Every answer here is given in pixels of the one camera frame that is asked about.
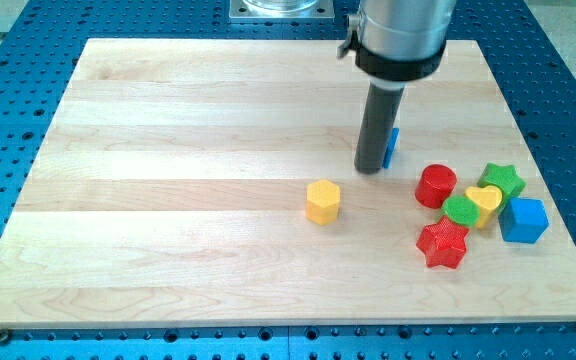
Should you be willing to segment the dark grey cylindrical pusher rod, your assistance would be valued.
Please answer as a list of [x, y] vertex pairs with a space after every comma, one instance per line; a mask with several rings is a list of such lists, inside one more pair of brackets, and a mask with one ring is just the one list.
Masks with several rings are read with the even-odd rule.
[[356, 147], [354, 166], [362, 174], [375, 174], [382, 161], [396, 114], [404, 93], [403, 87], [369, 87]]

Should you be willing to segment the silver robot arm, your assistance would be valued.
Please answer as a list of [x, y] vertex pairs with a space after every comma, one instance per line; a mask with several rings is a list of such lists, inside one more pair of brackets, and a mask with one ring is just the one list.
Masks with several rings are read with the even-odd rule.
[[348, 16], [337, 58], [354, 52], [355, 66], [370, 82], [355, 152], [357, 171], [375, 174], [383, 168], [405, 86], [438, 69], [455, 6], [455, 0], [361, 0]]

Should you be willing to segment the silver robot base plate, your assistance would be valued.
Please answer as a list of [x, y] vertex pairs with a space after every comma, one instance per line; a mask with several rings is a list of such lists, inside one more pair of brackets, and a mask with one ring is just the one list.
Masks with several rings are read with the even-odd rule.
[[256, 19], [332, 19], [333, 0], [230, 0], [229, 18]]

